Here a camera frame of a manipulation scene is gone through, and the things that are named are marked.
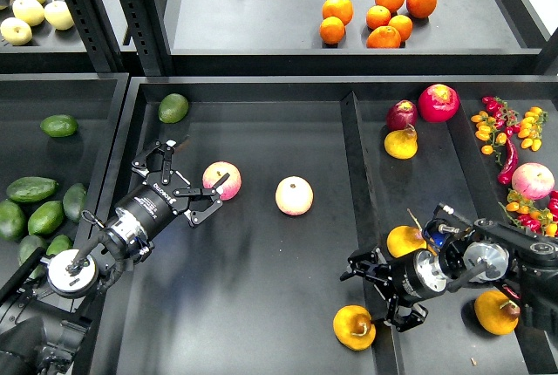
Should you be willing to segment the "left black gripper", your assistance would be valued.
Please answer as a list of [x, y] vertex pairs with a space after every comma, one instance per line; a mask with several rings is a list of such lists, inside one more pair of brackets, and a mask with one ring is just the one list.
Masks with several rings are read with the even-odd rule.
[[177, 142], [155, 140], [131, 162], [144, 180], [115, 206], [108, 228], [122, 240], [152, 240], [178, 215], [195, 228], [223, 205], [225, 173], [212, 187], [189, 187], [188, 179], [173, 167]]

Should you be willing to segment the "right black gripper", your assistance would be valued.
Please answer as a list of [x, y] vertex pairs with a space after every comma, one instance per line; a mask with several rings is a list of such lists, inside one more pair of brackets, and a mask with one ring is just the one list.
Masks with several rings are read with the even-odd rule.
[[339, 280], [358, 276], [377, 287], [383, 286], [387, 306], [383, 321], [398, 332], [423, 324], [428, 309], [418, 302], [442, 295], [449, 283], [439, 258], [428, 249], [417, 249], [388, 262], [380, 247], [357, 249], [347, 262]]

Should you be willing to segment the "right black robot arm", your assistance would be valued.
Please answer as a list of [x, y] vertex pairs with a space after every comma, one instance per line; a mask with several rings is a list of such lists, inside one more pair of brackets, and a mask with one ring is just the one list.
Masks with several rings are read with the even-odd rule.
[[348, 258], [347, 280], [372, 283], [386, 302], [383, 321], [397, 331], [421, 325], [423, 302], [472, 283], [490, 283], [503, 308], [528, 327], [557, 332], [557, 243], [485, 218], [474, 222], [440, 203], [418, 230], [418, 247], [401, 256], [380, 247], [357, 249]]

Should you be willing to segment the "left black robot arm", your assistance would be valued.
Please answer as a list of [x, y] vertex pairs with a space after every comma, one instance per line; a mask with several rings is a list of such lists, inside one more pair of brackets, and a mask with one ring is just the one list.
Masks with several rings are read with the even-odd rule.
[[56, 255], [37, 247], [1, 288], [1, 372], [66, 372], [92, 326], [87, 312], [123, 275], [151, 254], [153, 239], [176, 217], [191, 227], [222, 205], [229, 174], [209, 188], [192, 187], [172, 166], [175, 141], [153, 142], [132, 162], [141, 183], [102, 222], [84, 246]]

